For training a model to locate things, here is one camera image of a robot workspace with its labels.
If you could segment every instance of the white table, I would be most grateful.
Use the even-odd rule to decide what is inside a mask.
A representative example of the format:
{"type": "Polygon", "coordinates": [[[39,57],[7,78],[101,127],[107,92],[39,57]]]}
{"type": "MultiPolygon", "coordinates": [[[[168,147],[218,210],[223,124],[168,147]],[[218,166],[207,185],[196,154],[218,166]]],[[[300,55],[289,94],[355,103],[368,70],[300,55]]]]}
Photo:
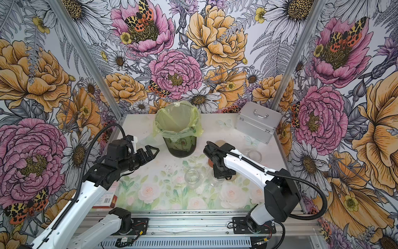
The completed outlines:
{"type": "MultiPolygon", "coordinates": [[[[234,129],[237,114],[202,114],[204,133],[197,139],[196,150],[185,158],[172,156],[166,144],[157,145],[160,152],[156,158],[136,172],[121,179],[122,188],[116,206],[130,210],[236,210],[250,209],[264,202],[263,191],[242,175],[222,186],[213,188],[209,184],[212,168],[203,154],[206,141],[224,140],[241,152],[255,149],[262,155],[262,165],[280,170],[285,164],[273,137],[268,145],[234,129]],[[185,172],[197,169],[203,177],[196,190],[186,187],[185,172]]],[[[123,123],[126,134],[137,136],[138,147],[151,135],[153,114],[130,114],[123,123]]]]}

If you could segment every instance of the yellow-green plastic bag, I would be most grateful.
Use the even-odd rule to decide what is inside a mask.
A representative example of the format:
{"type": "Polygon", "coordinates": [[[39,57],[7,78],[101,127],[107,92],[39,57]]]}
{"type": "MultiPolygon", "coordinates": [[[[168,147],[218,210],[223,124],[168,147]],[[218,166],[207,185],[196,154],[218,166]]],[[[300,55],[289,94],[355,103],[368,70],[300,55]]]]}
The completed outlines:
{"type": "Polygon", "coordinates": [[[203,133],[198,108],[188,102],[174,102],[155,116],[153,135],[160,134],[170,153],[186,157],[196,148],[196,137],[203,133]]]}

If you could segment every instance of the pink peony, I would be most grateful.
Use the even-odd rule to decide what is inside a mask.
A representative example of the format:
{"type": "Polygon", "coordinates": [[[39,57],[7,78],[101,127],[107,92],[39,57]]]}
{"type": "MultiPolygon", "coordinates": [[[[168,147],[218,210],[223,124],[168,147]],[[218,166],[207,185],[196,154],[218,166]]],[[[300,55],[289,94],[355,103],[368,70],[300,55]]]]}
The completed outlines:
{"type": "Polygon", "coordinates": [[[169,49],[174,42],[174,24],[171,18],[167,19],[160,6],[156,7],[148,0],[149,8],[153,10],[153,21],[145,26],[146,30],[137,32],[125,23],[126,18],[136,16],[139,5],[128,5],[127,9],[111,10],[112,26],[115,35],[121,36],[121,43],[126,44],[129,51],[136,56],[147,57],[150,54],[160,53],[163,49],[169,49]]]}
{"type": "Polygon", "coordinates": [[[366,56],[369,50],[373,32],[367,34],[369,21],[365,21],[365,26],[360,32],[360,40],[352,47],[341,46],[337,52],[330,50],[330,35],[333,32],[344,34],[349,31],[355,23],[341,23],[335,18],[330,19],[324,30],[320,33],[321,37],[315,42],[316,48],[312,60],[306,65],[306,73],[314,78],[320,79],[324,84],[333,84],[337,88],[348,85],[366,67],[371,56],[366,56]]]}
{"type": "Polygon", "coordinates": [[[347,132],[348,118],[343,108],[341,94],[331,86],[311,86],[300,101],[297,141],[311,144],[319,155],[331,153],[347,132]]]}
{"type": "Polygon", "coordinates": [[[66,139],[44,120],[26,118],[19,125],[0,128],[0,204],[27,203],[44,188],[54,194],[61,187],[60,174],[66,139]]]}
{"type": "Polygon", "coordinates": [[[195,58],[186,56],[178,50],[163,51],[149,63],[152,80],[164,90],[171,92],[170,98],[179,100],[181,94],[194,88],[198,89],[202,82],[202,72],[195,58]]]}

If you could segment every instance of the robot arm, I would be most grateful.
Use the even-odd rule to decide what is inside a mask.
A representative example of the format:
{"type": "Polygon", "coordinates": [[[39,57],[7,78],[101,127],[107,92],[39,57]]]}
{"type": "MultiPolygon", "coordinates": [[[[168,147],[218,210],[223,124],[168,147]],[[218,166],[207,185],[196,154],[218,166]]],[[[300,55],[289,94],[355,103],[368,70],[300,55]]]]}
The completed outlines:
{"type": "Polygon", "coordinates": [[[213,170],[216,178],[228,179],[239,172],[260,189],[264,189],[264,199],[267,204],[255,206],[247,215],[247,225],[253,232],[256,232],[267,221],[284,222],[300,202],[301,195],[293,180],[267,174],[272,172],[290,176],[287,170],[276,171],[260,165],[228,143],[218,147],[208,142],[203,152],[214,163],[213,170]]]}
{"type": "Polygon", "coordinates": [[[115,208],[98,224],[71,240],[73,234],[90,211],[95,202],[105,194],[114,181],[123,172],[135,171],[156,157],[158,148],[145,146],[147,149],[136,149],[137,137],[127,136],[114,140],[108,145],[107,155],[99,159],[84,175],[78,199],[67,210],[69,203],[57,215],[54,221],[44,230],[31,245],[21,245],[20,249],[81,249],[93,248],[105,237],[116,233],[128,233],[131,228],[131,212],[115,208]]]}

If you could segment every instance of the silver carrying case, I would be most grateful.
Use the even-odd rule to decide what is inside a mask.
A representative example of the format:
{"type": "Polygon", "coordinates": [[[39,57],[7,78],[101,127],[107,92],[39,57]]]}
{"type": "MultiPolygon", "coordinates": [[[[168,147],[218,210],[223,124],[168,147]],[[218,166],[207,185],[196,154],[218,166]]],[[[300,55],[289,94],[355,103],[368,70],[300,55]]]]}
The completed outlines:
{"type": "Polygon", "coordinates": [[[282,114],[254,102],[247,102],[236,119],[235,129],[268,144],[282,114]]]}

